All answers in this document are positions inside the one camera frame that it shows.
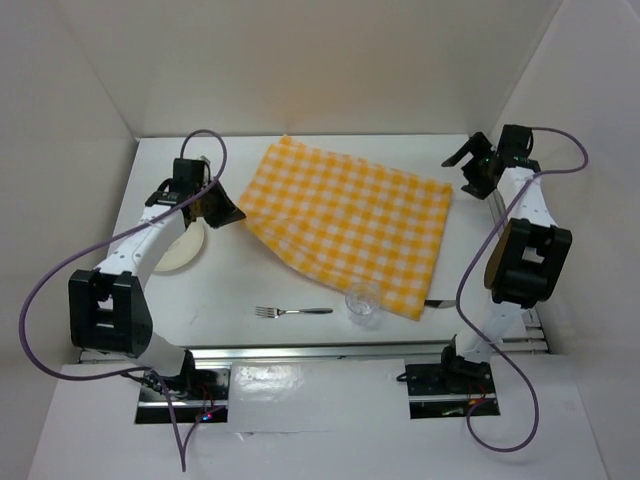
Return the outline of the yellow white checkered cloth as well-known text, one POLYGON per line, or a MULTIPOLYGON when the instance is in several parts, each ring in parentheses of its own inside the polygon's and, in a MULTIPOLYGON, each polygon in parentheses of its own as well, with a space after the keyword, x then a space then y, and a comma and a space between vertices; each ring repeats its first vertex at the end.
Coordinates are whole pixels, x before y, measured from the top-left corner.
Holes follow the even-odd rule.
POLYGON ((248 230, 288 267, 339 291, 371 283, 384 309, 417 321, 452 201, 449 183, 283 136, 239 207, 248 230))

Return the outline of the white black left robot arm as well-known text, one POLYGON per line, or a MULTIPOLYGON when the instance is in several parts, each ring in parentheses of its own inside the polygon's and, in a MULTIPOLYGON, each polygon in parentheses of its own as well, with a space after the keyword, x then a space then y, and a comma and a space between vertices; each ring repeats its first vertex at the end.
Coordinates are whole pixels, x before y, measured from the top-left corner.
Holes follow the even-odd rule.
POLYGON ((155 371, 176 399, 189 397, 206 381, 190 350, 154 332, 144 288, 169 247, 202 218, 212 228, 241 221, 245 213, 218 182, 193 181, 177 191, 167 179, 145 202, 138 230, 92 270, 75 271, 68 282, 72 344, 120 354, 155 371))

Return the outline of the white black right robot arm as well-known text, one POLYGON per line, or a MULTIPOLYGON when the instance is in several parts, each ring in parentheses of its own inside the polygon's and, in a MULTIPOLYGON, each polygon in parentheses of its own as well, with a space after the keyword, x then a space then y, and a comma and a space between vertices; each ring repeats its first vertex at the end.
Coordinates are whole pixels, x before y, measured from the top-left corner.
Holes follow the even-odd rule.
POLYGON ((569 253, 572 233, 549 213, 536 176, 539 163, 530 158, 533 144, 532 128, 506 125, 496 147, 477 132, 443 163, 453 167, 469 154, 462 190, 480 200, 498 193, 507 214, 484 271, 484 314, 476 329, 467 326, 454 336, 436 369, 438 384, 448 392, 487 374, 493 347, 517 318, 549 299, 569 253))

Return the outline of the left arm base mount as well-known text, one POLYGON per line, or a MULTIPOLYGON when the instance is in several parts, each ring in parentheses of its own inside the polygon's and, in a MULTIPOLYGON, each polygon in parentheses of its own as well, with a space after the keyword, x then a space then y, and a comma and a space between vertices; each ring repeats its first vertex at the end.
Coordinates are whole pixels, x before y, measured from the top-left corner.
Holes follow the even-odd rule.
MULTIPOLYGON (((127 373, 138 384, 135 423, 169 424, 171 416, 160 380, 151 372, 127 373)), ((194 369, 188 378, 163 377, 178 424, 226 423, 228 420, 229 368, 194 369)))

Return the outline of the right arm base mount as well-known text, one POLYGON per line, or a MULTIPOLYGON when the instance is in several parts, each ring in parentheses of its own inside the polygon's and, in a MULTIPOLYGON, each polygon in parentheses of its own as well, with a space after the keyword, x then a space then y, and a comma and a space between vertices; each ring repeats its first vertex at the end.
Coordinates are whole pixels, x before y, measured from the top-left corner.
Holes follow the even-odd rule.
POLYGON ((447 376, 440 364, 406 364, 396 376, 406 386, 410 418, 463 418, 499 416, 496 387, 488 370, 479 378, 447 376))

